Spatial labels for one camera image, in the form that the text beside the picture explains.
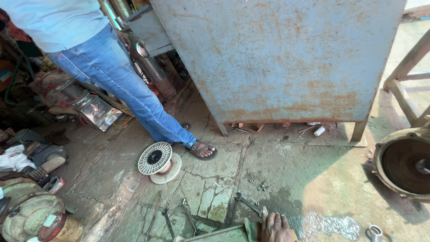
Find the blue jeans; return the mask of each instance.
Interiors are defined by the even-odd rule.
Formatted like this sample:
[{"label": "blue jeans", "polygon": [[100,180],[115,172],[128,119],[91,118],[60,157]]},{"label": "blue jeans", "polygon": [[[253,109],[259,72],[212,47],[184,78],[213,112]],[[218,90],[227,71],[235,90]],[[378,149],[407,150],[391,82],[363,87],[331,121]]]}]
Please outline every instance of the blue jeans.
[{"label": "blue jeans", "polygon": [[136,74],[127,50],[110,24],[84,43],[48,53],[47,57],[78,81],[97,84],[126,102],[156,142],[181,142],[191,147],[196,141],[192,133],[163,110],[157,96]]}]

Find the rusty metal cabinet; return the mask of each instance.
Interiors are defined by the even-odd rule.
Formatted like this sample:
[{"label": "rusty metal cabinet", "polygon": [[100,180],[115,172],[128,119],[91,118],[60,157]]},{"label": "rusty metal cabinet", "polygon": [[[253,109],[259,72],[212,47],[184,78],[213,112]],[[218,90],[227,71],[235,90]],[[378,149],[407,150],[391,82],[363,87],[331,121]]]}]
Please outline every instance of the rusty metal cabinet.
[{"label": "rusty metal cabinet", "polygon": [[225,123],[355,122],[360,140],[404,0],[152,0]]}]

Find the concrete floor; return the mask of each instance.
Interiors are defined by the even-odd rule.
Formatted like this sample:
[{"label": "concrete floor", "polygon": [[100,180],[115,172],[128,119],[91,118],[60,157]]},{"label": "concrete floor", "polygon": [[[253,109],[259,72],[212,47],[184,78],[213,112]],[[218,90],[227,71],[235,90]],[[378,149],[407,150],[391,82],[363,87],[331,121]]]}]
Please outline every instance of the concrete floor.
[{"label": "concrete floor", "polygon": [[[429,28],[430,20],[400,25],[382,80]],[[427,56],[415,70],[426,70],[429,64]],[[430,103],[428,80],[404,84],[423,111]],[[54,173],[66,181],[58,195],[79,208],[72,217],[86,226],[80,241],[142,242],[159,191],[175,234],[184,238],[191,237],[192,228],[180,206],[183,197],[204,233],[241,224],[245,217],[258,220],[255,212],[234,200],[235,192],[241,191],[249,201],[259,202],[259,208],[285,213],[302,242],[367,242],[365,229],[370,224],[397,241],[430,241],[430,205],[401,199],[370,173],[372,164],[366,162],[375,142],[410,127],[391,93],[378,91],[360,144],[347,142],[350,124],[339,124],[344,139],[339,142],[333,135],[339,133],[336,127],[322,135],[325,142],[303,136],[303,145],[294,128],[275,130],[271,125],[260,133],[233,133],[225,139],[201,98],[194,95],[186,103],[186,110],[170,112],[180,122],[190,122],[191,132],[216,145],[219,154],[215,160],[201,161],[176,146],[182,169],[165,185],[155,185],[137,170],[137,159],[153,140],[136,120],[107,133],[78,122],[50,128],[66,126],[71,139],[65,146],[68,163]],[[266,192],[257,190],[263,181],[269,186]],[[161,211],[148,238],[171,240]]]}]

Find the wet floor stain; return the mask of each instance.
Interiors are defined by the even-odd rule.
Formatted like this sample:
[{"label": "wet floor stain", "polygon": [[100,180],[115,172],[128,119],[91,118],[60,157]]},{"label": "wet floor stain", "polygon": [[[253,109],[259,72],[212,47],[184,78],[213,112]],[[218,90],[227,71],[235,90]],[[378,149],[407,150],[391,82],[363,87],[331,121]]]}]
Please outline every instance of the wet floor stain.
[{"label": "wet floor stain", "polygon": [[302,242],[316,242],[320,234],[336,233],[346,239],[358,240],[361,226],[353,218],[325,217],[319,212],[311,211],[303,218]]}]

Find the yellow wire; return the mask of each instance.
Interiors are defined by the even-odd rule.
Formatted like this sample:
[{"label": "yellow wire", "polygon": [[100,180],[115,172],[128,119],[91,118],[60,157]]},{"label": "yellow wire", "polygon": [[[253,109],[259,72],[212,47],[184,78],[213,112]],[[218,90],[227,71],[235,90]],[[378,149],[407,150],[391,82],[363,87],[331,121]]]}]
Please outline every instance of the yellow wire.
[{"label": "yellow wire", "polygon": [[132,0],[132,4],[133,4],[133,7],[135,8],[135,10],[137,12],[137,8],[136,8],[136,5],[134,4],[134,0]]},{"label": "yellow wire", "polygon": [[[110,117],[112,117],[114,114],[116,114],[118,111],[124,111],[124,110],[130,110],[130,109],[121,109],[121,110],[116,110],[113,114],[111,114],[108,118],[110,118]],[[124,124],[126,124],[128,121],[130,121],[132,118],[134,117],[134,115],[131,117],[131,118],[129,118],[127,121],[125,121],[123,124],[121,124],[121,125],[116,125],[114,122],[112,122],[112,124],[113,125],[115,125],[115,126],[117,126],[117,127],[121,127],[121,126],[123,126]]]}]

